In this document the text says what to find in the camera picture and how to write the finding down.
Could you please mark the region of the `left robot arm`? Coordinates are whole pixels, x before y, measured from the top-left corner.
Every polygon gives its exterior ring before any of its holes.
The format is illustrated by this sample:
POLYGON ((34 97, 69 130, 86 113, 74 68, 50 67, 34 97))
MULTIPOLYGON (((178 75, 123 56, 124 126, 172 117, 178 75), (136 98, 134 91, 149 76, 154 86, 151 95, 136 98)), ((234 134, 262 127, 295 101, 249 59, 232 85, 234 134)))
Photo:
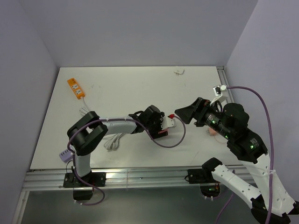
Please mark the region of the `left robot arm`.
POLYGON ((102 139, 113 134, 136 134, 146 131, 152 139, 168 135, 171 119, 154 105, 125 117, 101 118, 95 111, 87 112, 68 131, 68 146, 73 146, 74 181, 79 186, 92 183, 91 153, 102 139))

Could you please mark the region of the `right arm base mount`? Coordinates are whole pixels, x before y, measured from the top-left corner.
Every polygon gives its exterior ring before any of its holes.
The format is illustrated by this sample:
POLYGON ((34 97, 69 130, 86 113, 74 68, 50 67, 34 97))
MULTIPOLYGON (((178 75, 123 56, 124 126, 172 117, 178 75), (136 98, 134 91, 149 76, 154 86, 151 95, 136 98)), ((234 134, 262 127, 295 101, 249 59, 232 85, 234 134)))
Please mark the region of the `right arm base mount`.
POLYGON ((221 193, 220 183, 203 168, 188 169, 184 178, 189 184, 199 184, 200 192, 204 198, 214 199, 221 193))

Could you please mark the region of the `purple power strip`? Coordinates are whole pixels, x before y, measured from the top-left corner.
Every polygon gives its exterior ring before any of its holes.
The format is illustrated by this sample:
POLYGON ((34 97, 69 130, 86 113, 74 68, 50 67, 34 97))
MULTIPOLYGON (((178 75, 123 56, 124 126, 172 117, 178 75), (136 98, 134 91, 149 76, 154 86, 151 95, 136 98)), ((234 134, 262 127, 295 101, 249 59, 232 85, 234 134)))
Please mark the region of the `purple power strip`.
POLYGON ((72 159, 72 152, 66 149, 59 154, 59 158, 61 159, 62 162, 67 163, 72 159))

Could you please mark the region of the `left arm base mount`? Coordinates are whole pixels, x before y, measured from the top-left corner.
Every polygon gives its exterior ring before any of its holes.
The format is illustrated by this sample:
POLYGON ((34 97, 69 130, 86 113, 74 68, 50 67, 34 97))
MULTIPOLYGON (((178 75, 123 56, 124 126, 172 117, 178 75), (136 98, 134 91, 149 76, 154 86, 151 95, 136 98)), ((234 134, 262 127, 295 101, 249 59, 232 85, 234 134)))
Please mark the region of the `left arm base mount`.
POLYGON ((88 201, 93 196, 93 191, 95 187, 104 187, 106 183, 106 173, 105 172, 90 172, 81 180, 72 173, 66 173, 64 176, 63 188, 73 189, 73 199, 76 201, 88 201))

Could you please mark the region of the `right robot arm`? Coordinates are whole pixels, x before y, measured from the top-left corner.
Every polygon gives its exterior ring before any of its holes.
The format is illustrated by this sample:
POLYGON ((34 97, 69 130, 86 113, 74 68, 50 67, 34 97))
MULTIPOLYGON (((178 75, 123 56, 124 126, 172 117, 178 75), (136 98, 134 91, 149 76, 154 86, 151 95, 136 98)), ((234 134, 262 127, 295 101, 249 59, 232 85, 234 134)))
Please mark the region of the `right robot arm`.
POLYGON ((249 171, 256 186, 229 171, 214 157, 202 164, 198 175, 188 172, 191 183, 205 180, 224 184, 248 205, 261 224, 288 224, 289 215, 299 213, 299 203, 290 197, 270 168, 271 159, 263 140, 248 128, 249 115, 241 104, 228 103, 220 112, 209 100, 197 98, 191 105, 176 109, 175 114, 185 124, 195 119, 195 126, 208 126, 224 137, 227 147, 249 171))

